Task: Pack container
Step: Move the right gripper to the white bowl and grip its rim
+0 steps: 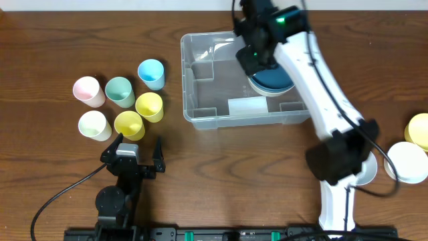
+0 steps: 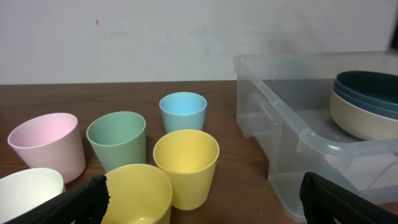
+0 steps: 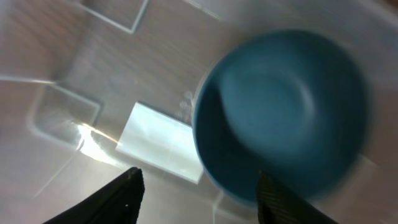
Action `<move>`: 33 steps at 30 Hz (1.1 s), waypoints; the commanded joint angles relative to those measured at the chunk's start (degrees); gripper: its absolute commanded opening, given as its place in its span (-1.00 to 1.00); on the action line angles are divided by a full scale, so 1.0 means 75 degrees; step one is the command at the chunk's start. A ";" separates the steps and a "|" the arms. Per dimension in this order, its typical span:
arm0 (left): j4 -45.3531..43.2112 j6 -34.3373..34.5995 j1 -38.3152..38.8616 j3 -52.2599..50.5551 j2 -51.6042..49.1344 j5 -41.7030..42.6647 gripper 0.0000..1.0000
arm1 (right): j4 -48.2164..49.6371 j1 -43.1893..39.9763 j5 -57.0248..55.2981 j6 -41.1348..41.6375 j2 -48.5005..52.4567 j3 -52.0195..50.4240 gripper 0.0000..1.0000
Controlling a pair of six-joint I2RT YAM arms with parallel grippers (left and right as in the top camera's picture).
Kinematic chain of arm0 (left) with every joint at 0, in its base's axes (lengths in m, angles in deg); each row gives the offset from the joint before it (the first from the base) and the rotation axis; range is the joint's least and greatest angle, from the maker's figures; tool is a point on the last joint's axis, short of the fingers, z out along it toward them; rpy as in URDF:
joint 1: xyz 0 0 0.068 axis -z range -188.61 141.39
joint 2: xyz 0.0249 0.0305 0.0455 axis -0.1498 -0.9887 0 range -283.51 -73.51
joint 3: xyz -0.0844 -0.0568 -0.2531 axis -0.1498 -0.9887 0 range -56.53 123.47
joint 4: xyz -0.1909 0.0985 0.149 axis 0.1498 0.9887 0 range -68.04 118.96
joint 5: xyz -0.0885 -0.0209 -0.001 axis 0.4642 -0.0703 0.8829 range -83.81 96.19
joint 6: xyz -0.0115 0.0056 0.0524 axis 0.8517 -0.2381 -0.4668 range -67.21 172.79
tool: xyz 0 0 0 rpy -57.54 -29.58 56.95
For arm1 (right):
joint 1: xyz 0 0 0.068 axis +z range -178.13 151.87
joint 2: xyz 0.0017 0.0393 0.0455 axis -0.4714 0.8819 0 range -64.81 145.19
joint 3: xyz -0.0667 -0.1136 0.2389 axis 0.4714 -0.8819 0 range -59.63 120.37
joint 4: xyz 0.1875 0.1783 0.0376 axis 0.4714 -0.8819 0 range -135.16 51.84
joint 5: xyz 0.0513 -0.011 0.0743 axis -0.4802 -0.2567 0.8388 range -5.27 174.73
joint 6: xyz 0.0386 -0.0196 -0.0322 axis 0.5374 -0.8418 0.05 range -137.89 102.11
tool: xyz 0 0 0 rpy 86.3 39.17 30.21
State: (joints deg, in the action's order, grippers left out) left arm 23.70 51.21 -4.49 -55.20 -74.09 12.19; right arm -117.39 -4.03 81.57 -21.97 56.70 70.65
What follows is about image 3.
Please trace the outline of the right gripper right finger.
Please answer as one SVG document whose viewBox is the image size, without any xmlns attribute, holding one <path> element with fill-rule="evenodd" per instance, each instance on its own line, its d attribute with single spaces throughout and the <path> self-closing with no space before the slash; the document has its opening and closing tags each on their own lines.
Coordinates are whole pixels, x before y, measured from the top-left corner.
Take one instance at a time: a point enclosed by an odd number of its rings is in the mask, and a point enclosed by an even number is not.
<svg viewBox="0 0 398 224">
<path fill-rule="evenodd" d="M 256 184 L 260 224 L 336 224 L 270 174 L 260 171 Z"/>
</svg>

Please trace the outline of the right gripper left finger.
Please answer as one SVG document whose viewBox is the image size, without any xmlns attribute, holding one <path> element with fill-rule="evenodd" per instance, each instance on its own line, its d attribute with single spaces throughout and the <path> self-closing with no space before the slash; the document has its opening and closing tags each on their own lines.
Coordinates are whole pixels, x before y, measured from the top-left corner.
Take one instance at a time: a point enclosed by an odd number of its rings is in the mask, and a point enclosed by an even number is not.
<svg viewBox="0 0 398 224">
<path fill-rule="evenodd" d="M 142 170 L 132 167 L 45 224 L 136 224 L 144 192 Z"/>
</svg>

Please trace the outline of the clear plastic storage container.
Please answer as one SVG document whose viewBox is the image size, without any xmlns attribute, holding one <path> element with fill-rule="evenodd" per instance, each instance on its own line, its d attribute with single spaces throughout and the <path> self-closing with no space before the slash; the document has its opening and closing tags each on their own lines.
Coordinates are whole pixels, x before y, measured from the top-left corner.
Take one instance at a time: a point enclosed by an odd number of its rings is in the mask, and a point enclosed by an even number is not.
<svg viewBox="0 0 398 224">
<path fill-rule="evenodd" d="M 196 93 L 240 41 L 327 35 L 366 71 L 366 151 L 314 205 L 338 223 L 397 222 L 397 11 L 382 1 L 2 1 L 1 222 L 43 223 L 137 166 L 139 223 L 256 223 L 190 143 Z"/>
</svg>

